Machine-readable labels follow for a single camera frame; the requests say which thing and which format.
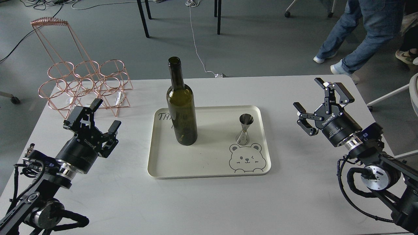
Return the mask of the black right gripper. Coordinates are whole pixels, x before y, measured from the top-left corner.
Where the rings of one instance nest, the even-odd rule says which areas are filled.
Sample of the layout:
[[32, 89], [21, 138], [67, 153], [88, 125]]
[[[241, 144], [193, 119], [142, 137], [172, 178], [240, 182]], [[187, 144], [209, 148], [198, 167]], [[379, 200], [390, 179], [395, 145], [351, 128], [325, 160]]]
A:
[[[347, 137], [362, 131], [360, 125], [343, 109], [354, 102], [354, 97], [340, 82], [324, 82], [321, 78], [314, 80], [325, 91], [324, 103], [312, 114], [307, 113], [299, 102], [294, 102], [299, 116], [297, 124], [309, 136], [317, 135], [321, 130], [334, 147], [341, 146]], [[309, 124], [308, 119], [315, 121], [316, 128]]]

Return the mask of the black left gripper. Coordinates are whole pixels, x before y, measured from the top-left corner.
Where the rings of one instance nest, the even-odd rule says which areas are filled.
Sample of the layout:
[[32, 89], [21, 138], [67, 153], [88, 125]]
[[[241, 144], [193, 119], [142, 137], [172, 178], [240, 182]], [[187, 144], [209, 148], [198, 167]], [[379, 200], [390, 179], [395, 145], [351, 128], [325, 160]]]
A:
[[106, 133], [95, 127], [94, 114], [101, 103], [102, 99], [95, 98], [89, 107], [76, 106], [64, 120], [64, 129], [72, 131], [74, 136], [56, 156], [61, 166], [87, 174], [98, 157], [107, 158], [110, 147], [118, 144], [116, 136], [121, 121], [114, 120]]

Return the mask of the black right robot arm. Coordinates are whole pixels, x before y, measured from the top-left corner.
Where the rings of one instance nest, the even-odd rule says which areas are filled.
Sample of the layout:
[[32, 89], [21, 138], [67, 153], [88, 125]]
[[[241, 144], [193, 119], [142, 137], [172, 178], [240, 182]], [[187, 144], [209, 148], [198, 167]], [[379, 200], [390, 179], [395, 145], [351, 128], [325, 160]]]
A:
[[[418, 233], [417, 159], [413, 156], [396, 159], [384, 152], [382, 127], [376, 122], [362, 129], [345, 111], [344, 107], [354, 102], [354, 97], [340, 83], [324, 82], [315, 78], [324, 90], [324, 102], [308, 113], [295, 102], [298, 111], [297, 123], [309, 135], [321, 131], [334, 146], [345, 146], [349, 153], [337, 164], [337, 178], [341, 192], [349, 204], [360, 213], [378, 221], [394, 223], [416, 235]], [[344, 190], [342, 171], [346, 162], [356, 159], [364, 167], [352, 167], [347, 172], [350, 190], [364, 198], [378, 198], [390, 210], [391, 219], [364, 212], [357, 207]]]

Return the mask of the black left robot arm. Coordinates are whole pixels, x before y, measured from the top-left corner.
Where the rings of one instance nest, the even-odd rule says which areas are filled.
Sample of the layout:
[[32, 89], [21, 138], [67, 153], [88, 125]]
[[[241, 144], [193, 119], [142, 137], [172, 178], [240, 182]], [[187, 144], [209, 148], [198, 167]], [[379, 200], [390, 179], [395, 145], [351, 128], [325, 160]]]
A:
[[86, 174], [98, 157], [107, 158], [118, 144], [115, 120], [108, 132], [95, 127], [94, 114], [102, 99], [88, 107], [76, 106], [64, 120], [64, 129], [74, 136], [55, 158], [34, 150], [31, 144], [22, 164], [15, 164], [14, 195], [6, 216], [1, 220], [2, 235], [18, 235], [19, 225], [33, 227], [33, 235], [85, 227], [89, 219], [66, 210], [55, 198], [59, 188], [69, 189], [77, 173]]

